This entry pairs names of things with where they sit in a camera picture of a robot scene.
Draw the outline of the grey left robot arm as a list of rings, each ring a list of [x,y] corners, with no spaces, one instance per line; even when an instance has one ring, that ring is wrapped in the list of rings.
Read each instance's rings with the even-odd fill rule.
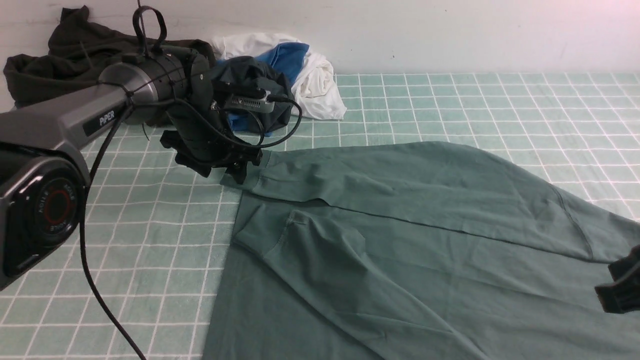
[[[262,150],[234,135],[209,72],[196,50],[154,48],[123,55],[89,88],[1,114],[2,289],[73,234],[95,174],[82,149],[132,114],[167,113],[174,130],[160,143],[181,166],[203,177],[227,168],[244,180]]]

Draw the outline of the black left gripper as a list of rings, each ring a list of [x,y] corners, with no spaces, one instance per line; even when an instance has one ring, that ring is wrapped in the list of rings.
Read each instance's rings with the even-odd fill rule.
[[[211,168],[226,168],[225,175],[244,184],[248,167],[259,166],[263,151],[249,145],[231,131],[226,116],[213,98],[209,60],[192,48],[176,48],[172,55],[180,60],[185,91],[175,95],[166,114],[175,130],[165,130],[160,144],[175,150],[174,161],[208,178]]]

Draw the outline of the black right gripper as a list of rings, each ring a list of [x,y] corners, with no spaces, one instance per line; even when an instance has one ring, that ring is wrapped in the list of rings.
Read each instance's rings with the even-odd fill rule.
[[[608,265],[612,282],[595,287],[606,313],[624,314],[640,310],[640,246]]]

